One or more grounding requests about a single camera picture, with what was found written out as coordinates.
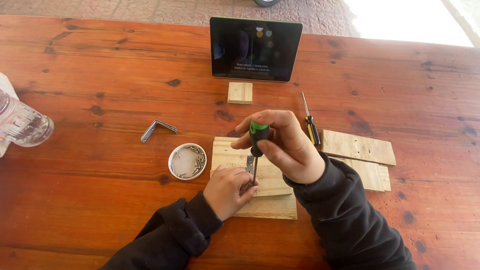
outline green screwdriver handle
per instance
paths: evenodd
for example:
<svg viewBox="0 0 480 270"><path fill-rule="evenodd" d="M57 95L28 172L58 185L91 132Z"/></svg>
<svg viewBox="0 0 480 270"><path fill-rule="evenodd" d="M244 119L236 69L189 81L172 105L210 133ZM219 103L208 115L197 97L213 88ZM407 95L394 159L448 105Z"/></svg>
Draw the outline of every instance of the green screwdriver handle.
<svg viewBox="0 0 480 270"><path fill-rule="evenodd" d="M260 125L254 121L250 122L250 138L252 140L252 148L250 152L254 157L263 156L263 152L258 148L257 142L260 140L268 140L270 136L270 125Z"/></svg>

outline black sweatshirt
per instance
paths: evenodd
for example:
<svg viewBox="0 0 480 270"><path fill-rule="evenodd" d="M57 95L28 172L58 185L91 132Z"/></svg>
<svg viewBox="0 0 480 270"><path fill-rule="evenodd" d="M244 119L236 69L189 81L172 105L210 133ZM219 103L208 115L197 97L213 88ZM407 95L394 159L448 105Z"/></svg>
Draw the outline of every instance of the black sweatshirt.
<svg viewBox="0 0 480 270"><path fill-rule="evenodd" d="M324 153L324 175L313 184L284 176L312 217L332 269L416 269L397 230L367 201L356 171ZM200 191L160 208L138 236L101 268L103 270L184 269L190 255L200 256L210 236L222 227Z"/></svg>

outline black and yellow screwdriver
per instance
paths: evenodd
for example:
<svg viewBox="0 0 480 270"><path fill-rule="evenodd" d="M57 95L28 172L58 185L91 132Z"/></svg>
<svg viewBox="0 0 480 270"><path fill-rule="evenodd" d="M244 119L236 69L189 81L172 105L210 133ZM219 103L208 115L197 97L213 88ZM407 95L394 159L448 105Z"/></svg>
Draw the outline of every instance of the black and yellow screwdriver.
<svg viewBox="0 0 480 270"><path fill-rule="evenodd" d="M308 133L310 134L310 140L312 141L313 145L317 146L320 145L320 138L318 137L317 127L313 124L313 117L308 114L307 102L305 101L305 96L303 92L301 93L301 98L303 99L303 104L305 105L305 111L307 112L307 116L305 116L305 120L307 120L308 125Z"/></svg>
<svg viewBox="0 0 480 270"><path fill-rule="evenodd" d="M269 125L260 125L254 121L250 122L250 139L252 140L252 148L250 152L254 156L253 162L253 185L255 185L255 179L257 177L257 164L258 158L263 156L264 153L258 148L257 142L260 140L268 140L270 136L270 126Z"/></svg>

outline tablet screen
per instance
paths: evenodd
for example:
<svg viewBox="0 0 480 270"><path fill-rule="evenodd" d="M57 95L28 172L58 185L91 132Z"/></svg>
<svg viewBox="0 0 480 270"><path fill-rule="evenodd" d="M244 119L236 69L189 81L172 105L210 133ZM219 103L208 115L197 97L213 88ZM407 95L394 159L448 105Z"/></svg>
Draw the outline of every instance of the tablet screen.
<svg viewBox="0 0 480 270"><path fill-rule="evenodd" d="M211 17L213 76L288 82L302 28L297 22Z"/></svg>

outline tire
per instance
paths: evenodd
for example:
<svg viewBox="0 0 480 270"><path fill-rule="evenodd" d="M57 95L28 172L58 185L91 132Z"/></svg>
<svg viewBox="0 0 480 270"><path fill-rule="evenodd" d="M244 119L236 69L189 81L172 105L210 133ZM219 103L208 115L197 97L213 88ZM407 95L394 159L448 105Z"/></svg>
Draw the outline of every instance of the tire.
<svg viewBox="0 0 480 270"><path fill-rule="evenodd" d="M257 5L267 8L276 5L280 0L253 0Z"/></svg>

